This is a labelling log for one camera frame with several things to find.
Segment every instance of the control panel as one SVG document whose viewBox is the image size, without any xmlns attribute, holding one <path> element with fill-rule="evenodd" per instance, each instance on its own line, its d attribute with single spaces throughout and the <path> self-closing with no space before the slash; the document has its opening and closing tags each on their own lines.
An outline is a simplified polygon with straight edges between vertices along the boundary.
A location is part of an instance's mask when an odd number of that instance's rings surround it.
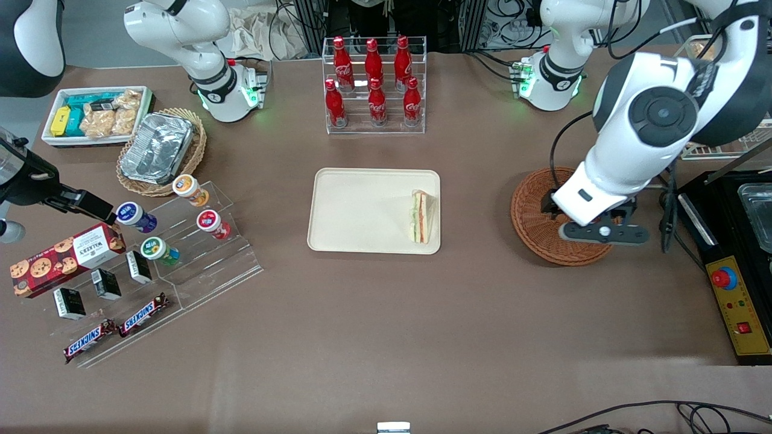
<svg viewBox="0 0 772 434">
<path fill-rule="evenodd" d="M 770 345 L 748 297 L 734 256 L 705 265 L 726 329 L 739 356 L 770 354 Z"/>
</svg>

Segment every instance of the sandwich slice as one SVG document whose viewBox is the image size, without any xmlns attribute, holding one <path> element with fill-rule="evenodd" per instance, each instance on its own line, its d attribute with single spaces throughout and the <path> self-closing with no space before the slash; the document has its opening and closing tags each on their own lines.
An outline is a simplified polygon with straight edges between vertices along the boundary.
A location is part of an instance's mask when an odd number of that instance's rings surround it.
<svg viewBox="0 0 772 434">
<path fill-rule="evenodd" d="M 430 196 L 421 190 L 413 191 L 413 208 L 410 219 L 410 239 L 412 242 L 428 244 L 429 242 L 429 217 L 428 201 Z"/>
</svg>

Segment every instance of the yellow box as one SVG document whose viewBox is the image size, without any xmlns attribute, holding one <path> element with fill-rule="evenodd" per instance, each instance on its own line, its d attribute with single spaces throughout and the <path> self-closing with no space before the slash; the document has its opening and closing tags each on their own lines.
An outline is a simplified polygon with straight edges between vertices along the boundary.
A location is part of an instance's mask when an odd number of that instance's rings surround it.
<svg viewBox="0 0 772 434">
<path fill-rule="evenodd" d="M 53 122 L 51 123 L 51 134 L 56 137 L 63 136 L 64 131 L 67 129 L 68 119 L 69 106 L 60 107 L 56 114 L 54 114 Z"/>
</svg>

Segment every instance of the aluminum foil container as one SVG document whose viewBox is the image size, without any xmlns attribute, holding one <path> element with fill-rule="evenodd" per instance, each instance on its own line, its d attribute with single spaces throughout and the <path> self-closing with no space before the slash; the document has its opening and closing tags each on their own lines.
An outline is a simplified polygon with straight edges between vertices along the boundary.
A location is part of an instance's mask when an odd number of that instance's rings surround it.
<svg viewBox="0 0 772 434">
<path fill-rule="evenodd" d="M 195 126 L 187 119 L 150 113 L 137 129 L 134 143 L 120 160 L 126 178 L 168 185 L 177 177 Z"/>
</svg>

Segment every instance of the cookie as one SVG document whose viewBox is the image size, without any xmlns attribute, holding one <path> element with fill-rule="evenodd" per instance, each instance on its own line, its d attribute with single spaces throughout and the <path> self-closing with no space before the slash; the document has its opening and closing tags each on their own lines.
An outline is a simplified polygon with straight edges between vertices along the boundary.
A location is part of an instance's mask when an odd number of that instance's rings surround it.
<svg viewBox="0 0 772 434">
<path fill-rule="evenodd" d="M 51 271 L 51 259 L 40 258 L 32 263 L 32 277 L 43 277 Z"/>
<path fill-rule="evenodd" d="M 24 276 L 29 270 L 29 263 L 26 260 L 20 261 L 14 265 L 11 265 L 11 278 L 18 279 Z"/>
<path fill-rule="evenodd" d="M 118 250 L 124 247 L 124 242 L 120 238 L 113 237 L 110 239 L 110 250 Z"/>
<path fill-rule="evenodd" d="M 57 253 L 64 253 L 67 250 L 70 250 L 73 248 L 73 237 L 69 237 L 68 239 L 65 239 L 63 241 L 58 242 L 54 245 L 53 249 Z"/>
<path fill-rule="evenodd" d="M 70 274 L 77 269 L 78 263 L 75 261 L 75 259 L 70 258 L 69 256 L 62 259 L 62 273 Z"/>
</svg>

